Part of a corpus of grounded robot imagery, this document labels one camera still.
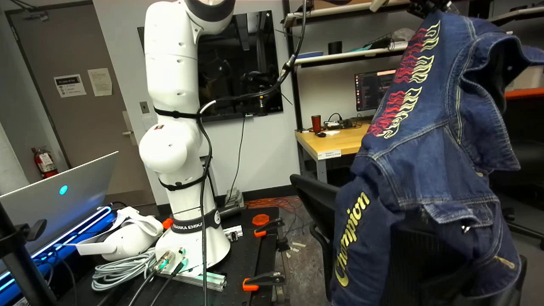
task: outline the white robotic arm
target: white robotic arm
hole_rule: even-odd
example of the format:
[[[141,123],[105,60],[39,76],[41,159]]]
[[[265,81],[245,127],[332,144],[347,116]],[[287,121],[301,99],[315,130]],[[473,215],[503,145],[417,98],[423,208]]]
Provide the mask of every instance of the white robotic arm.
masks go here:
[[[167,273],[182,257],[197,268],[206,256],[206,268],[211,268],[230,252],[199,157],[197,42],[202,35],[224,31],[233,8],[235,0],[177,0],[156,2],[146,13],[146,77],[158,123],[143,137],[139,157],[167,189],[175,222],[156,244],[156,257],[175,256]]]

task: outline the blue light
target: blue light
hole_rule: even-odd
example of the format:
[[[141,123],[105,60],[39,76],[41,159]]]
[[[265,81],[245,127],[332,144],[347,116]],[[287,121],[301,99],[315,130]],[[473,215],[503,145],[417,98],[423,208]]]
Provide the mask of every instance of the blue light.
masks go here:
[[[68,186],[63,186],[63,188],[58,189],[60,196],[65,196],[66,193],[68,193]]]

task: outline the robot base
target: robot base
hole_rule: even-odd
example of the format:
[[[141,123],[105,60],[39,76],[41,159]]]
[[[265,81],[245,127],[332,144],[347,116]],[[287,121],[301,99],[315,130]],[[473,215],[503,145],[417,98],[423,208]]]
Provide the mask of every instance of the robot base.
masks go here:
[[[219,264],[228,252],[231,251],[231,244],[226,239],[223,229],[207,229],[206,230],[206,269]],[[202,232],[196,234],[173,234],[168,230],[155,247],[156,261],[170,252],[173,257],[163,271],[163,274],[172,274],[173,269],[184,261],[187,266],[182,271],[202,271]]]

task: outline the door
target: door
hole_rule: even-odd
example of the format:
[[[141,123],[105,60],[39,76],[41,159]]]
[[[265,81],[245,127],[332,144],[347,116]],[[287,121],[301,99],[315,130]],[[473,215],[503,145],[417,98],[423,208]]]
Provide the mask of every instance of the door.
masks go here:
[[[51,8],[48,16],[10,13],[9,19],[68,166],[117,150],[109,201],[153,205],[94,6]]]

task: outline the shelf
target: shelf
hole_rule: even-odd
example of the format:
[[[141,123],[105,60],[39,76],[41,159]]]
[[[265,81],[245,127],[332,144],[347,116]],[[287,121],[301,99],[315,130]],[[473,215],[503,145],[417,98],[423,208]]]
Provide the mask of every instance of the shelf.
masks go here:
[[[396,50],[366,50],[366,52],[352,52],[352,53],[338,53],[338,55],[326,55],[326,57],[313,57],[313,59],[299,59],[294,62],[296,67],[323,67],[333,64],[345,64],[345,62],[359,62],[359,60],[374,60],[374,59],[388,59],[403,55],[406,48]]]
[[[513,11],[513,13],[493,18],[490,21],[496,26],[505,26],[512,21],[524,21],[524,19],[534,19],[534,18],[544,18],[544,6]]]
[[[544,99],[544,89],[520,89],[505,94],[507,101]]]
[[[350,16],[364,16],[364,14],[374,14],[371,11],[372,0],[352,0],[347,6],[333,6],[323,0],[315,0],[315,9],[306,13],[306,23],[316,23],[316,21],[330,21],[330,19],[343,19]],[[410,8],[410,0],[389,0],[384,4],[377,13],[398,13],[406,11]],[[301,26],[303,23],[303,13],[291,13],[284,19],[286,28]]]

